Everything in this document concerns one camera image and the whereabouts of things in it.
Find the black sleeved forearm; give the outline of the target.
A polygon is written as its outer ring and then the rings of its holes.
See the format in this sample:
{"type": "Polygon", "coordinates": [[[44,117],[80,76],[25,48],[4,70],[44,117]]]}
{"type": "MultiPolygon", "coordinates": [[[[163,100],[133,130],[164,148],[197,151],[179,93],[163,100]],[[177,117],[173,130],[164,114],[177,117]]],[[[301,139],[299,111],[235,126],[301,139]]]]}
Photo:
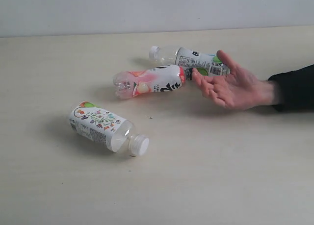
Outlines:
{"type": "Polygon", "coordinates": [[[314,66],[272,75],[279,88],[279,103],[272,107],[279,112],[313,111],[314,109],[314,66]]]}

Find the person's open bare hand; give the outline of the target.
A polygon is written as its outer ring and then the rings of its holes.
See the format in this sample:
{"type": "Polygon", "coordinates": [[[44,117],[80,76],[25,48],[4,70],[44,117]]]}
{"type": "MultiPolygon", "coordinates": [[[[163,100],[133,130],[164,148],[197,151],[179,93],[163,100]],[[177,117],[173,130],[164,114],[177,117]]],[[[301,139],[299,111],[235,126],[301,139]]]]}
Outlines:
{"type": "Polygon", "coordinates": [[[281,92],[275,82],[257,79],[222,50],[219,50],[216,55],[223,64],[227,65],[230,73],[226,76],[209,77],[193,69],[193,80],[204,97],[232,110],[248,110],[257,106],[281,103],[281,92]]]}

